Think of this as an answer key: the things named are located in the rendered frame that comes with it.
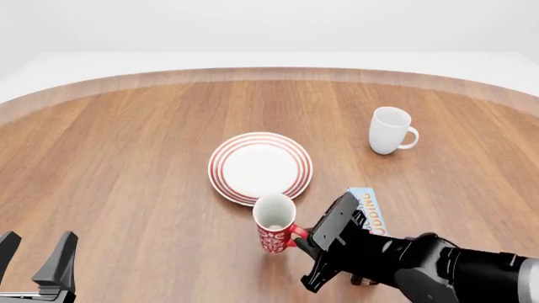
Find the red patterned mug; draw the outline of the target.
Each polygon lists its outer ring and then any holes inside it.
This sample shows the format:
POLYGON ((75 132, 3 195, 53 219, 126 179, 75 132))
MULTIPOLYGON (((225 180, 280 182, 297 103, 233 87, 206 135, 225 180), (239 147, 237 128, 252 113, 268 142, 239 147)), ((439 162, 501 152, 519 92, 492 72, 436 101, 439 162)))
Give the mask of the red patterned mug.
POLYGON ((296 206, 288 196, 263 196, 255 202, 252 214, 260 244, 268 253, 281 253, 288 247, 296 247, 291 239, 294 234, 301 239, 308 237, 308 232, 295 224, 296 206))

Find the blue pudding box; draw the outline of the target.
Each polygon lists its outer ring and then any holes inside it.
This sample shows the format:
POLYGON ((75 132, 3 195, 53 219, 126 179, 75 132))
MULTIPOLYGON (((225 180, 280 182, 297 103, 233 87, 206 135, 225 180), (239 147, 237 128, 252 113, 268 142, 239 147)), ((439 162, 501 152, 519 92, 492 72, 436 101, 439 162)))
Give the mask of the blue pudding box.
POLYGON ((366 217, 362 228, 368 230, 370 234, 388 237, 387 227, 374 190, 372 188, 348 188, 347 191, 358 200, 357 210, 361 211, 366 217))

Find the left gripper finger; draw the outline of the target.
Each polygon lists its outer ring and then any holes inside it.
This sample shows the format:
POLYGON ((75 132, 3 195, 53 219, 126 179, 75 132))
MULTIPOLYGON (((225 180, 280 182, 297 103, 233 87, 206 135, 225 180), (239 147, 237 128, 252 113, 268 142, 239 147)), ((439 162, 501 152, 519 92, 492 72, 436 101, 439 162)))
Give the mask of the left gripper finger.
POLYGON ((0 279, 3 279, 6 269, 19 247, 21 239, 14 231, 7 231, 0 237, 0 279))
POLYGON ((75 292, 74 261, 78 237, 73 231, 66 231, 56 244, 45 264, 32 277, 39 286, 39 292, 75 292))

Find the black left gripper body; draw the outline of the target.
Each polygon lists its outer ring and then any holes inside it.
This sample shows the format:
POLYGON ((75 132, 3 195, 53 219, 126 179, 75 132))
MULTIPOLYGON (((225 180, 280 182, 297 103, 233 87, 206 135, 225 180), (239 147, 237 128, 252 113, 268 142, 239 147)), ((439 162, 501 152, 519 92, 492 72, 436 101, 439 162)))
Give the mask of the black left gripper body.
POLYGON ((0 292, 0 303, 74 303, 75 288, 40 288, 38 292, 0 292))

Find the white mug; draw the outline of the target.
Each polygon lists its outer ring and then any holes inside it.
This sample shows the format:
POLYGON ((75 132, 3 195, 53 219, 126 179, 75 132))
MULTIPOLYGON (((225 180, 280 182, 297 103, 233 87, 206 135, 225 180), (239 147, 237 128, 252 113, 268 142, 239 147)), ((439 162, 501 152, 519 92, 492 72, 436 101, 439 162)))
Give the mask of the white mug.
POLYGON ((411 121, 411 116, 399 108, 377 108, 372 115, 369 129, 371 149, 380 155, 388 155, 397 149, 407 150, 416 146, 419 133, 410 125, 411 121), (403 145, 407 133, 412 133, 414 140, 403 145))

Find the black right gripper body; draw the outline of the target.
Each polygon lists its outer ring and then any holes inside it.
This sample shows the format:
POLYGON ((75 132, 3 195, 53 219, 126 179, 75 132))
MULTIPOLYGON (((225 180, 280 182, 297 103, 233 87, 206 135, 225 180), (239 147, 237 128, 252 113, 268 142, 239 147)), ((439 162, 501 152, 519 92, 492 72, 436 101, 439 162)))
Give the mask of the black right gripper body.
POLYGON ((301 282, 307 290, 318 292, 321 287, 340 272, 351 274, 350 283, 356 286, 371 286, 373 279, 361 277, 358 274, 358 265, 361 253, 360 240, 368 234, 362 226, 366 221, 365 215, 355 210, 351 216, 339 215, 337 231, 334 226, 324 222, 330 214, 324 214, 320 221, 312 228, 307 229, 308 237, 322 249, 317 261, 314 261, 311 272, 302 277, 301 282))

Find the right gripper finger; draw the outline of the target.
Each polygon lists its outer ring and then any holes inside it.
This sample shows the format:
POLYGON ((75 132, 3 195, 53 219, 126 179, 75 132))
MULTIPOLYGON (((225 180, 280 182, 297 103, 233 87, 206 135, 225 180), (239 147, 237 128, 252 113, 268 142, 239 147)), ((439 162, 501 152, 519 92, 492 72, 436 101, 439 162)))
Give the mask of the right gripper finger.
POLYGON ((320 247, 318 247, 317 244, 312 242, 311 239, 303 239, 301 237, 297 237, 294 239, 294 243, 296 246, 301 249, 305 254, 307 254, 311 259, 314 261, 317 261, 321 253, 323 252, 320 247))

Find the white plate with red rings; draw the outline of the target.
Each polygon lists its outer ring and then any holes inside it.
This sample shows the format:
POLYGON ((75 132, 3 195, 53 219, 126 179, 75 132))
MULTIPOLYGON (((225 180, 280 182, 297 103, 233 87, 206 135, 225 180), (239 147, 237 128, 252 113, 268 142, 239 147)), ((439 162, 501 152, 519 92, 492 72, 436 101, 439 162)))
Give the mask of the white plate with red rings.
POLYGON ((234 136, 217 147, 208 162, 208 177, 224 199, 253 206, 267 194, 294 199, 312 180, 312 159, 299 143, 276 133, 234 136))

